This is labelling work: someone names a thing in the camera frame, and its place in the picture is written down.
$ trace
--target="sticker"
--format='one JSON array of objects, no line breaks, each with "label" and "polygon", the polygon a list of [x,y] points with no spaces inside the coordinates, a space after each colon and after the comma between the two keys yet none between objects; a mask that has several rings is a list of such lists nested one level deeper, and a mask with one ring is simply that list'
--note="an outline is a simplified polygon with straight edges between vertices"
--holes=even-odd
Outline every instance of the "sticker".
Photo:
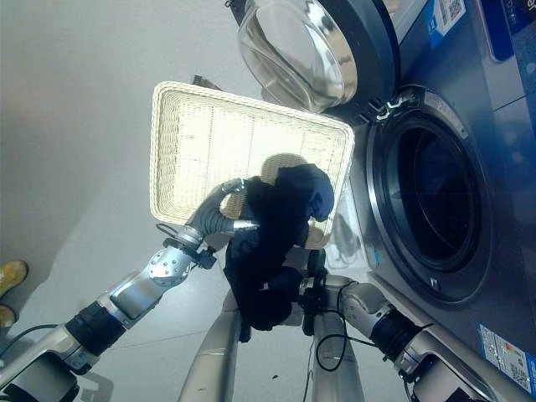
[{"label": "sticker", "polygon": [[460,119],[452,108],[442,100],[438,95],[433,92],[426,91],[425,93],[425,105],[428,105],[432,109],[439,111],[446,119],[454,126],[456,132],[465,140],[467,138],[467,131],[463,128]]},{"label": "sticker", "polygon": [[466,5],[463,0],[430,0],[424,13],[430,45],[434,48],[466,13]]},{"label": "sticker", "polygon": [[487,361],[506,374],[517,385],[536,397],[536,358],[478,324],[482,354]]},{"label": "sticker", "polygon": [[536,21],[536,0],[502,0],[512,35]]}]

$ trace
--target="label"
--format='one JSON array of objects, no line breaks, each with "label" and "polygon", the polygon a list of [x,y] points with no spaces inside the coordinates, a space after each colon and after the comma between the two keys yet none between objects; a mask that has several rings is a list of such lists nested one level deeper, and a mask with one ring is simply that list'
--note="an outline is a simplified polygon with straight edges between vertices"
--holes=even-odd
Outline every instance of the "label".
[{"label": "label", "polygon": [[502,5],[512,35],[536,21],[536,0],[502,0]]},{"label": "label", "polygon": [[430,45],[434,48],[466,13],[466,5],[463,0],[430,0],[424,13]]},{"label": "label", "polygon": [[478,324],[482,354],[487,361],[506,374],[517,385],[536,397],[536,358]]}]

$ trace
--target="dark blue garment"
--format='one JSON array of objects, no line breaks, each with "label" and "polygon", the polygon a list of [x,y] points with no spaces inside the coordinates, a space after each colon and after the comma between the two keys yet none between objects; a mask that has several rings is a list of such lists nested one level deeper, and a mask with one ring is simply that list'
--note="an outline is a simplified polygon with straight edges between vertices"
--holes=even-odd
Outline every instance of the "dark blue garment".
[{"label": "dark blue garment", "polygon": [[293,245],[304,245],[309,218],[326,220],[333,208],[329,177],[313,164],[279,169],[274,186],[248,180],[242,218],[260,223],[241,230],[229,242],[224,273],[242,318],[271,330],[291,314],[301,274],[282,266]]}]

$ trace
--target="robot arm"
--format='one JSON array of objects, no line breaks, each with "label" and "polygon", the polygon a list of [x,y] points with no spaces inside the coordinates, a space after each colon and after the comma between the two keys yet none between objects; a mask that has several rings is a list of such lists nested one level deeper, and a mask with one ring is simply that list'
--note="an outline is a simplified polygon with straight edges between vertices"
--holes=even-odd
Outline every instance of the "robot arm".
[{"label": "robot arm", "polygon": [[315,286],[322,293],[324,309],[343,314],[394,363],[400,377],[415,382],[415,400],[496,400],[478,374],[425,328],[398,312],[376,286],[327,275],[321,281],[304,280],[301,294],[307,289],[314,293]]},{"label": "robot arm", "polygon": [[215,188],[146,267],[100,295],[66,324],[57,326],[0,373],[0,389],[21,400],[72,400],[78,392],[75,374],[87,373],[126,330],[132,328],[169,289],[186,280],[193,264],[209,269],[214,249],[198,252],[206,235],[254,228],[251,221],[225,218],[219,205],[229,193],[245,189],[242,179]]}]

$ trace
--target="black cable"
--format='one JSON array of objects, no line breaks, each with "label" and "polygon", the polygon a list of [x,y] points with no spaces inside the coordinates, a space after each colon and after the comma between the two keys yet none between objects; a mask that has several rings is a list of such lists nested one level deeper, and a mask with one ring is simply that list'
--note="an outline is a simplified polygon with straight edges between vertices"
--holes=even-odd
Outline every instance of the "black cable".
[{"label": "black cable", "polygon": [[[343,320],[343,327],[344,327],[344,335],[342,337],[341,337],[341,334],[338,334],[339,337],[331,337],[330,335],[327,335],[326,337],[324,337],[323,339],[320,340],[320,342],[318,343],[317,348],[315,350],[315,357],[317,358],[318,365],[321,367],[321,369],[323,369],[325,371],[328,371],[328,372],[335,371],[335,370],[337,370],[339,368],[339,366],[343,362],[344,354],[346,353],[346,347],[347,347],[347,343],[348,343],[348,331],[347,331],[347,328],[346,328],[346,318],[344,317],[343,314],[341,314],[341,312],[339,312],[339,308],[340,308],[340,305],[341,305],[341,295],[343,294],[343,290],[346,289],[348,286],[352,285],[353,283],[356,283],[356,282],[355,281],[350,281],[349,283],[347,283],[346,285],[344,285],[343,287],[341,287],[338,290],[338,293],[337,293],[337,310],[321,310],[320,311],[320,312],[334,312],[339,317],[341,317],[341,319]],[[320,346],[327,339],[330,339],[330,338],[344,338],[344,343],[343,343],[343,350],[341,352],[340,359],[337,361],[337,364],[335,364],[334,367],[329,369],[326,366],[324,366],[322,363],[320,363],[319,353],[320,353]]]},{"label": "black cable", "polygon": [[408,401],[411,402],[410,388],[408,387],[408,382],[406,381],[406,379],[404,379],[404,391],[405,391],[405,396],[408,397]]},{"label": "black cable", "polygon": [[7,352],[7,350],[10,347],[12,347],[23,336],[28,335],[29,333],[33,331],[37,331],[38,329],[50,329],[50,328],[56,328],[57,326],[58,326],[57,324],[43,324],[43,325],[36,325],[35,327],[31,327],[27,329],[26,331],[22,331],[19,335],[17,335],[15,338],[9,341],[9,343],[4,348],[0,349],[0,358]]},{"label": "black cable", "polygon": [[309,347],[309,358],[307,359],[307,378],[306,378],[306,381],[305,381],[305,390],[303,391],[303,400],[302,400],[302,402],[306,401],[307,390],[309,389],[309,380],[311,379],[311,376],[312,376],[311,356],[312,356],[312,345],[314,345],[314,344],[315,344],[315,340],[313,338],[313,340],[311,342],[311,346]]},{"label": "black cable", "polygon": [[168,235],[169,237],[173,237],[174,239],[177,238],[178,232],[168,224],[156,224],[156,226],[158,230]]}]

